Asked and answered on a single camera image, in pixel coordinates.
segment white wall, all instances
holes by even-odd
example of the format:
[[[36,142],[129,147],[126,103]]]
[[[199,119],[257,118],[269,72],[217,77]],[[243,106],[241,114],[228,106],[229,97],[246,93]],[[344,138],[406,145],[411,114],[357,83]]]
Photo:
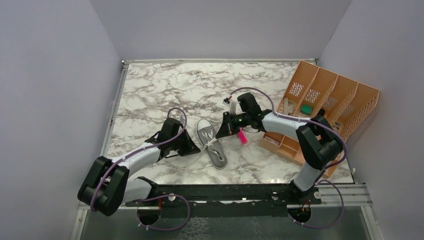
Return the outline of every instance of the white wall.
[[[0,239],[70,237],[120,61],[88,0],[0,1]]]
[[[422,0],[353,0],[319,60],[381,90],[368,127],[348,140],[348,159],[386,240],[424,235],[423,13]]]
[[[91,0],[124,60],[319,58],[351,0]]]

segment metal frame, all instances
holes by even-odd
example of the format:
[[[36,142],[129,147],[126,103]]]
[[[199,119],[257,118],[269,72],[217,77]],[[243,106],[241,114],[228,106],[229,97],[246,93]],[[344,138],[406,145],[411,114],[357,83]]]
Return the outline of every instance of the metal frame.
[[[314,197],[313,188],[303,199],[291,196],[290,184],[158,184],[150,191],[153,196],[175,194],[184,196],[190,205],[192,218],[221,217],[287,217],[287,204],[301,204],[306,199],[310,204],[320,204]],[[125,203],[128,207],[156,206],[159,202]],[[184,218],[186,203],[180,198],[161,200],[162,218]]]
[[[115,94],[115,99],[111,106],[109,115],[109,124],[106,127],[106,133],[101,146],[100,155],[104,156],[107,154],[109,149],[109,142],[111,140],[116,115],[118,112],[121,96],[124,89],[125,79],[127,77],[129,64],[136,63],[266,63],[266,62],[294,62],[300,59],[154,59],[154,60],[127,60],[122,61],[122,72],[118,82],[118,88]],[[304,61],[311,61],[317,63],[317,59],[310,58],[304,59]],[[374,217],[372,210],[373,202],[365,184],[336,184],[342,193],[344,205],[361,207],[364,221],[368,228],[369,235],[372,240],[382,240],[382,234],[379,229],[379,225]],[[337,207],[341,206],[339,194],[331,185],[320,185],[318,186],[319,192],[321,193],[321,204],[313,204],[311,208],[325,208],[325,207]],[[288,204],[287,208],[298,208],[299,204]],[[78,240],[81,238],[83,229],[85,226],[85,220],[90,207],[82,202],[78,206],[77,215],[75,218],[75,224],[72,230],[71,240]],[[122,204],[119,207],[120,210],[158,210],[157,206],[125,206]]]
[[[379,223],[374,217],[374,211],[371,206],[361,206],[363,218],[366,227],[368,228],[369,236],[372,240],[383,240],[383,235],[380,230]]]
[[[114,131],[115,119],[118,113],[119,104],[121,101],[122,92],[124,90],[125,79],[127,78],[128,73],[128,63],[122,61],[122,71],[120,73],[120,78],[118,82],[118,89],[116,90],[115,99],[112,103],[112,108],[109,115],[108,125],[106,127],[106,133],[104,135],[103,144],[100,149],[100,156],[105,156],[108,153],[109,143],[111,141],[112,133]]]
[[[73,230],[70,235],[71,240],[79,240],[81,238],[85,226],[84,223],[86,222],[87,218],[87,212],[87,209],[78,209],[78,211],[76,212],[75,224],[73,225]]]
[[[298,62],[298,61],[310,61],[317,62],[316,58],[303,58],[303,59],[275,59],[275,58],[263,58],[263,59],[226,59],[226,58],[173,58],[173,59],[148,59],[148,60],[126,60],[124,64],[175,64],[175,63],[278,63],[278,62]]]

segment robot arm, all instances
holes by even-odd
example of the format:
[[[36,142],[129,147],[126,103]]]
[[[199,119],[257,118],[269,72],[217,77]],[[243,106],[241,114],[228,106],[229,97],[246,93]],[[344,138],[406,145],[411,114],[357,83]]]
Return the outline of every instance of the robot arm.
[[[240,95],[237,100],[243,113],[224,112],[222,125],[215,138],[231,136],[237,134],[241,128],[251,126],[262,132],[274,132],[297,139],[305,159],[305,164],[290,183],[292,193],[297,198],[301,198],[313,188],[327,164],[343,151],[343,143],[336,135],[312,123],[320,123],[331,129],[329,122],[322,115],[293,121],[277,117],[269,109],[262,111],[255,97],[249,92]]]
[[[121,159],[123,159],[123,161],[112,169],[109,177],[102,184],[94,202],[95,209],[106,216],[110,216],[122,203],[146,199],[149,194],[151,194],[151,182],[143,178],[128,182],[129,176],[163,158],[169,158],[171,151],[176,151],[178,156],[188,156],[200,153],[200,149],[194,144],[187,130],[184,130],[179,137],[167,144],[146,149],[147,146],[162,143],[176,136],[182,126],[180,121],[173,118],[167,118],[162,125],[162,129],[154,136],[147,139],[137,149],[112,159],[108,159],[104,156],[98,157],[91,166],[78,191],[78,199],[90,205],[93,194],[103,174],[112,164]]]

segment marble surface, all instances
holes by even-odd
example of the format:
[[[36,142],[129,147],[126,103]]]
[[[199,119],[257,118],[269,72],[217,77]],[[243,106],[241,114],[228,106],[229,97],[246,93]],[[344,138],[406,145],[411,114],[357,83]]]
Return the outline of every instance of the marble surface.
[[[133,63],[123,87],[114,121],[108,157],[117,157],[140,146],[159,131],[172,107],[183,108],[188,116],[187,130],[201,147],[195,134],[198,120],[210,120],[219,129],[222,102],[232,90],[255,87],[271,96],[277,105],[297,67],[297,62],[272,63]],[[254,93],[262,109],[268,100]],[[158,184],[255,184],[289,183],[300,167],[261,147],[263,133],[245,133],[248,143],[236,136],[221,138],[228,163],[213,167],[206,152],[163,159],[130,177],[144,176]],[[335,183],[352,183],[347,161],[330,178]]]

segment green object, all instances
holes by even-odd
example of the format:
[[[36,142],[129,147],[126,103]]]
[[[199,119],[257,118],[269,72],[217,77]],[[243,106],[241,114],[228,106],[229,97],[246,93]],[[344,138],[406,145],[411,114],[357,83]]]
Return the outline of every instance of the green object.
[[[300,112],[305,114],[305,115],[311,115],[312,113],[312,107],[309,105],[302,105],[300,107]]]

